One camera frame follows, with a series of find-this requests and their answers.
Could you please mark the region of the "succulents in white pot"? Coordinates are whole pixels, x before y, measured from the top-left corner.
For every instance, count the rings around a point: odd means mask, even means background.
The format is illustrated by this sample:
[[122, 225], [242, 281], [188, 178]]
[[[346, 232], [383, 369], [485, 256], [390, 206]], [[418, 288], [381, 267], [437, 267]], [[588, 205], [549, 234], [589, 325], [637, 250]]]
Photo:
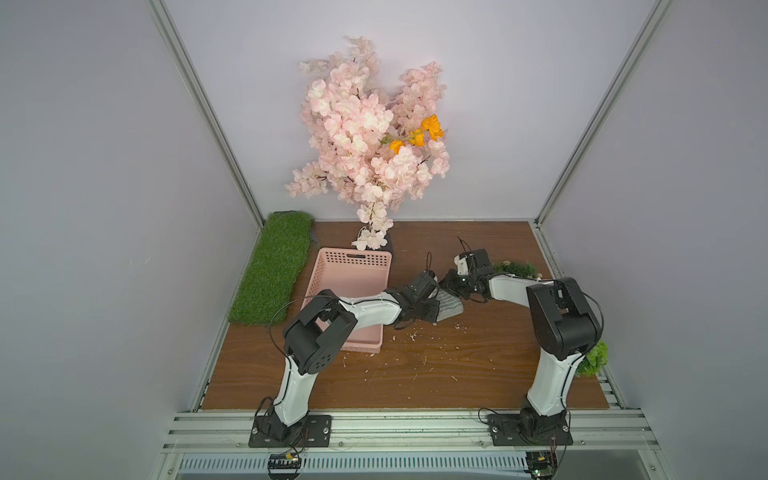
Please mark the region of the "succulents in white pot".
[[524, 279], [538, 280], [542, 274], [530, 262], [517, 262], [505, 260], [494, 264], [497, 273]]

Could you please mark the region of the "left controller circuit board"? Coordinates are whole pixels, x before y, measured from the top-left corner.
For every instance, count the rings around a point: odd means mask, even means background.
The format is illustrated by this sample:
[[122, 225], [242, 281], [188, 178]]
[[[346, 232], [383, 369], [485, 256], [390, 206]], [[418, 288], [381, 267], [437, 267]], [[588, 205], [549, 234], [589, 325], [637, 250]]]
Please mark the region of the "left controller circuit board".
[[267, 460], [270, 480], [296, 480], [301, 473], [303, 460], [295, 454], [271, 454]]

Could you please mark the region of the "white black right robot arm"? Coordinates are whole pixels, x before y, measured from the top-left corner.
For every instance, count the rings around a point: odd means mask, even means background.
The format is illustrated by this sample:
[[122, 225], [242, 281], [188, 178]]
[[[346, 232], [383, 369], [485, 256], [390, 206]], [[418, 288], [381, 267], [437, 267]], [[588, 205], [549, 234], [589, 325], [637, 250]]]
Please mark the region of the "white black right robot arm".
[[578, 367], [603, 332], [577, 281], [571, 277], [524, 278], [498, 271], [484, 249], [463, 252], [454, 263], [442, 281], [443, 289], [464, 299], [479, 294], [485, 301], [527, 307], [540, 347], [536, 375], [520, 413], [492, 414], [489, 426], [498, 436], [507, 435], [513, 427], [517, 438], [529, 444], [550, 440], [559, 445], [572, 444], [567, 395]]

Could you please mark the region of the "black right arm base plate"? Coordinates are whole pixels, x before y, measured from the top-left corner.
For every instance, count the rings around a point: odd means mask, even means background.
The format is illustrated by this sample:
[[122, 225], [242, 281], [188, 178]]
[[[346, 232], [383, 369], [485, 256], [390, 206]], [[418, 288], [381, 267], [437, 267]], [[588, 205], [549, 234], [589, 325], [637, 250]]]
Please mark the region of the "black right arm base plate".
[[567, 415], [540, 416], [535, 411], [521, 414], [490, 414], [487, 417], [494, 446], [570, 446], [573, 438]]

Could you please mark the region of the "green leafy plant wooden pot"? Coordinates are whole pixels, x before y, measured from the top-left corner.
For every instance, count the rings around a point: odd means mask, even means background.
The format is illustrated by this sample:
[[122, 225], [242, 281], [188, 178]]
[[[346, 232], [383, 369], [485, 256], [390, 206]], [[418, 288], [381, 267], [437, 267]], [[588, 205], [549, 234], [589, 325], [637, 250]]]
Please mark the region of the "green leafy plant wooden pot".
[[578, 377], [597, 376], [608, 364], [608, 345], [600, 340], [585, 356], [579, 364], [576, 375]]

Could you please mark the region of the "controller circuit board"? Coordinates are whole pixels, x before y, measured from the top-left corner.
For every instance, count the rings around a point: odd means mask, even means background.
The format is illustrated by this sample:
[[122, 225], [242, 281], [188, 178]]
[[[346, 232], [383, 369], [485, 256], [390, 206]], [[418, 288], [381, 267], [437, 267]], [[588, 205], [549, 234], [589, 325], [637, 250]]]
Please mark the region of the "controller circuit board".
[[271, 454], [267, 460], [270, 480], [296, 480], [301, 473], [303, 460], [295, 454]]
[[526, 469], [532, 480], [552, 480], [558, 471], [558, 458], [552, 452], [526, 453]]

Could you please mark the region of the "right controller circuit board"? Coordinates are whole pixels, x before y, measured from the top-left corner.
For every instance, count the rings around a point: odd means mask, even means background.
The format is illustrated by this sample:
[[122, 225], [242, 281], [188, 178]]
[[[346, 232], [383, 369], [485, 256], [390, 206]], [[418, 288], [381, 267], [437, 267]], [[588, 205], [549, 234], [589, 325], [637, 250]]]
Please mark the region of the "right controller circuit board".
[[558, 471], [558, 458], [552, 452], [526, 453], [526, 469], [532, 480], [552, 480]]

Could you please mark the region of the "green artificial grass mat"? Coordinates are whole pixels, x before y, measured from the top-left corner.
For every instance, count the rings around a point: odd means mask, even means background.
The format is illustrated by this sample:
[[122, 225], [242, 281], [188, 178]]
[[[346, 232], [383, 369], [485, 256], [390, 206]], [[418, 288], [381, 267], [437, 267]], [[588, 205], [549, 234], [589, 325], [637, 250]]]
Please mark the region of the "green artificial grass mat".
[[268, 216], [230, 307], [231, 323], [275, 325], [285, 320], [308, 261], [313, 223], [313, 217], [302, 211]]

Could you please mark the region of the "pink perforated plastic basket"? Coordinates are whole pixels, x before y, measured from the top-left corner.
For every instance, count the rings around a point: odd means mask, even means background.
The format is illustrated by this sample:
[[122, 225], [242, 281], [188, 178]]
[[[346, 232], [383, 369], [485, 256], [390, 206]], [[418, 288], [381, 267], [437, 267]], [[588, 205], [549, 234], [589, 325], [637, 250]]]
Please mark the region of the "pink perforated plastic basket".
[[392, 254], [387, 251], [321, 248], [302, 306], [325, 289], [349, 298], [379, 294], [388, 286], [391, 262]]

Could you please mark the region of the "aluminium front frame rail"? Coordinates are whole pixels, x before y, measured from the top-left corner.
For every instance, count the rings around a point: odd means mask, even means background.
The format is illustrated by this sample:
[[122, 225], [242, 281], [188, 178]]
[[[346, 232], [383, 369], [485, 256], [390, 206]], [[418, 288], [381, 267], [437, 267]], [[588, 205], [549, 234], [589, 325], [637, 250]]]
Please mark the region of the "aluminium front frame rail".
[[555, 479], [673, 479], [670, 461], [638, 409], [575, 410], [570, 446], [494, 446], [488, 409], [325, 410], [333, 417], [328, 447], [250, 448], [254, 416], [246, 411], [178, 413], [153, 479], [268, 478], [271, 454], [303, 460], [297, 479], [478, 477], [530, 479], [526, 453], [557, 454]]

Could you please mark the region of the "grey striped square dishcloth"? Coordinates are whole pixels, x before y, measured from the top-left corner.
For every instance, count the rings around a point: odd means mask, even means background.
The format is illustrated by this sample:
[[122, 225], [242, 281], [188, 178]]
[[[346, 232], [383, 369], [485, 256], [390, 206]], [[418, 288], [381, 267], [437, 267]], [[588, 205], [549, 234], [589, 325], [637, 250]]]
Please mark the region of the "grey striped square dishcloth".
[[464, 305], [461, 298], [447, 290], [439, 289], [435, 299], [438, 301], [438, 310], [434, 320], [435, 324], [464, 313]]

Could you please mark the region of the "pink blossom artificial tree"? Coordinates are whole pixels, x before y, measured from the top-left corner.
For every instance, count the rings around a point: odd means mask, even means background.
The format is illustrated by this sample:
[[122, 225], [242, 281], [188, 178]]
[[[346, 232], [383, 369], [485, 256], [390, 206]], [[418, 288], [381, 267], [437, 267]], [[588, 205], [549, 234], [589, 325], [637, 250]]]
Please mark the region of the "pink blossom artificial tree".
[[423, 197], [435, 177], [450, 168], [437, 103], [445, 87], [436, 62], [407, 70], [402, 88], [389, 96], [377, 85], [380, 60], [365, 37], [349, 48], [301, 63], [311, 82], [301, 119], [318, 157], [293, 172], [293, 197], [330, 190], [352, 204], [361, 224], [352, 245], [380, 250], [394, 222], [391, 212], [406, 198]]

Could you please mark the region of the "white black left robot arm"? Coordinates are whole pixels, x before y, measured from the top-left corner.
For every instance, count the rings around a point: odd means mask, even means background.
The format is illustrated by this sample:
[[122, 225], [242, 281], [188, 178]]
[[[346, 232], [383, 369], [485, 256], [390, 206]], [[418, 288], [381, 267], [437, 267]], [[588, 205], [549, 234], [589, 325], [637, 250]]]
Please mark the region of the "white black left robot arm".
[[313, 296], [284, 329], [280, 390], [266, 413], [255, 417], [252, 430], [274, 442], [296, 444], [317, 377], [350, 336], [368, 327], [400, 327], [414, 320], [435, 323], [440, 310], [438, 291], [436, 275], [425, 270], [411, 283], [373, 296], [346, 298], [330, 289]]

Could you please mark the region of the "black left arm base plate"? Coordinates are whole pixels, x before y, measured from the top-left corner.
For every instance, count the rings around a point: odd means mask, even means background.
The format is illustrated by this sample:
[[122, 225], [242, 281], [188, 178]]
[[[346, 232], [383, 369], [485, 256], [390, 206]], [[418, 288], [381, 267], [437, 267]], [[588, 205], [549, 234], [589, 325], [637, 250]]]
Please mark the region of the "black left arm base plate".
[[286, 426], [276, 414], [256, 416], [251, 428], [250, 448], [329, 446], [333, 417], [308, 414], [292, 426]]

